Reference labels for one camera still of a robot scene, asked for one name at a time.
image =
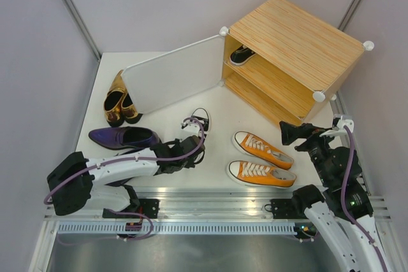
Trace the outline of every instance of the white vent strip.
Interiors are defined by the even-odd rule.
[[[154,222],[153,234],[211,234],[211,235],[293,235],[295,223],[259,224],[255,222]],[[59,234],[134,234],[126,231],[125,222],[60,222]],[[145,234],[150,225],[144,222],[137,233]]]

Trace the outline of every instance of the gray floor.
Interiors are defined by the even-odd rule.
[[[76,243],[96,235],[62,235]],[[340,271],[326,243],[282,236],[157,235],[147,240],[55,243],[47,272],[276,272]]]

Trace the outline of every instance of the purple shoe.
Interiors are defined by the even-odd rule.
[[[144,127],[106,127],[92,130],[89,138],[111,150],[148,148],[160,142],[159,136]]]

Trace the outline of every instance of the orange sneaker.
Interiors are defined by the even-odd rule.
[[[259,157],[279,168],[288,170],[293,165],[293,158],[251,133],[236,132],[232,142],[242,153]]]
[[[288,188],[296,180],[296,175],[292,172],[245,161],[231,162],[227,167],[227,174],[237,183],[246,186]]]

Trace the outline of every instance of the shoe rack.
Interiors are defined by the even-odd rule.
[[[241,45],[256,55],[234,66]],[[335,97],[364,46],[287,0],[268,0],[229,28],[222,78],[269,121],[298,125]]]

